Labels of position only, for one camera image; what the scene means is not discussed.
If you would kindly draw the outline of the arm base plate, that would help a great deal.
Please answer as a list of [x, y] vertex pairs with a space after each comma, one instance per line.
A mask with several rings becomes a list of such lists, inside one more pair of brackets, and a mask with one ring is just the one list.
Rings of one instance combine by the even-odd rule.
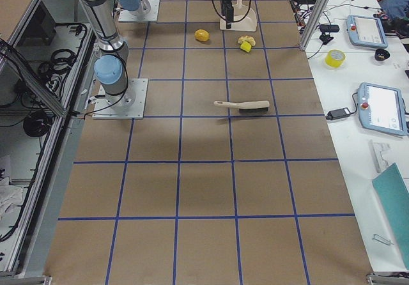
[[120, 0], [119, 22], [156, 22], [160, 0]]
[[148, 79], [129, 79], [128, 89], [123, 97], [105, 94], [100, 85], [98, 94], [104, 97], [95, 102], [93, 119], [143, 119], [148, 91]]

